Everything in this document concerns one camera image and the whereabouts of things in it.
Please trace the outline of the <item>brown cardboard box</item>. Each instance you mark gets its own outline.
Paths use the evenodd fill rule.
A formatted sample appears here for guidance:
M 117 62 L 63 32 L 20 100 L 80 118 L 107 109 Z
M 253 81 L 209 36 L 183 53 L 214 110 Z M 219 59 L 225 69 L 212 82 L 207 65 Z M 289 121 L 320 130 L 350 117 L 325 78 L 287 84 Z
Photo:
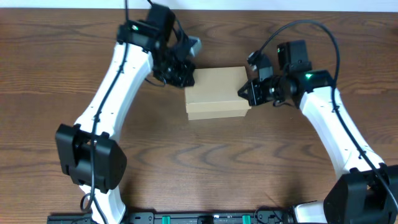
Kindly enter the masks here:
M 195 84 L 185 88 L 188 119 L 215 119 L 245 116 L 251 109 L 238 90 L 247 82 L 244 67 L 195 70 Z

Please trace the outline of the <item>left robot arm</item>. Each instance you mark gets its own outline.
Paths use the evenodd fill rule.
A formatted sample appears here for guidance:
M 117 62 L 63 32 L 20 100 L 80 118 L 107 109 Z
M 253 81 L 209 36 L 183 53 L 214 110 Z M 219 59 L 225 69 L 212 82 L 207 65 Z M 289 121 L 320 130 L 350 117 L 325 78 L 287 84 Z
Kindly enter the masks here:
M 192 58 L 201 49 L 187 35 L 172 10 L 152 4 L 144 20 L 127 20 L 117 31 L 108 71 L 83 114 L 61 124 L 55 142 L 62 172 L 84 195 L 81 215 L 50 216 L 49 223 L 127 223 L 127 207 L 119 183 L 127 158 L 120 134 L 133 99 L 149 75 L 158 86 L 193 86 Z

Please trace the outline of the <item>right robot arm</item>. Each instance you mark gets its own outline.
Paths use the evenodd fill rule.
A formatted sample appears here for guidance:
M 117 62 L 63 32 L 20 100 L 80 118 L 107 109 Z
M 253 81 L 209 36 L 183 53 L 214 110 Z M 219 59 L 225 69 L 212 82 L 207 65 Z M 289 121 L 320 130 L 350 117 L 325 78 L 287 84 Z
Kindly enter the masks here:
M 314 70 L 305 42 L 277 47 L 281 75 L 255 51 L 248 64 L 259 76 L 238 91 L 250 106 L 292 100 L 324 145 L 337 178 L 324 200 L 294 205 L 283 223 L 394 223 L 397 218 L 397 166 L 387 166 L 350 118 L 328 70 Z

